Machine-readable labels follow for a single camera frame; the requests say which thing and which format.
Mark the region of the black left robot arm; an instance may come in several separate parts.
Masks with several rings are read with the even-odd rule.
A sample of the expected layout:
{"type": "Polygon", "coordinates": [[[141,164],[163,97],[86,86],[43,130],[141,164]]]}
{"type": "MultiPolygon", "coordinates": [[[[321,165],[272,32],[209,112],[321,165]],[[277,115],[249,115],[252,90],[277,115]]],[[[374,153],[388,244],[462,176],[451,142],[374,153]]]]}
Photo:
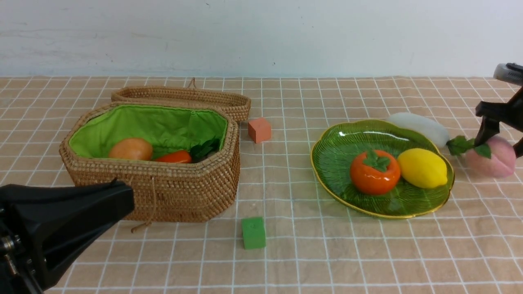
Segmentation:
{"type": "Polygon", "coordinates": [[[108,229],[134,210],[124,182],[0,189],[2,294],[41,294],[108,229]]]}

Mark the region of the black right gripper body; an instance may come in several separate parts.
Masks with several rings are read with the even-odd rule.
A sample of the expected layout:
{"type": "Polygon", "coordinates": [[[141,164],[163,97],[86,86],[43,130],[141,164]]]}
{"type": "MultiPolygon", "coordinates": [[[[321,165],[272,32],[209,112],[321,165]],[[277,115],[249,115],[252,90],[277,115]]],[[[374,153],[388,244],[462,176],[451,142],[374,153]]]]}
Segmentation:
{"type": "Polygon", "coordinates": [[[523,131],[523,89],[519,89],[508,102],[479,102],[476,116],[502,122],[523,131]]]}

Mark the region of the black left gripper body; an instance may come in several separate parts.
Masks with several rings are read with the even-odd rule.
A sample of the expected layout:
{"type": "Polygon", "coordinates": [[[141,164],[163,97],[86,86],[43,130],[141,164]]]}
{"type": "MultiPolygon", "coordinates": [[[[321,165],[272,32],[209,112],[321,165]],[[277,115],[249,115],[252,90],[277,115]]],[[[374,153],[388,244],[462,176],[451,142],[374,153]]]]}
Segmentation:
{"type": "Polygon", "coordinates": [[[133,189],[118,179],[77,187],[0,189],[0,290],[44,292],[77,258],[134,210],[133,189]]]}

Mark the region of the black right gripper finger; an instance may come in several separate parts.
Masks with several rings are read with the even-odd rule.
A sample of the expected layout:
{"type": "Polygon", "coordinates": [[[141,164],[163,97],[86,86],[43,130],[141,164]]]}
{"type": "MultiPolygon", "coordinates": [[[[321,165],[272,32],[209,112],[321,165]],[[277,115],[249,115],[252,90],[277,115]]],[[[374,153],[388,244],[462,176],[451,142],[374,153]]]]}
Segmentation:
{"type": "Polygon", "coordinates": [[[521,158],[523,156],[523,138],[514,144],[514,152],[516,158],[521,158]]]}
{"type": "Polygon", "coordinates": [[[474,141],[474,146],[478,147],[483,145],[493,136],[499,134],[499,121],[496,119],[489,118],[487,116],[482,116],[482,122],[474,141]]]}

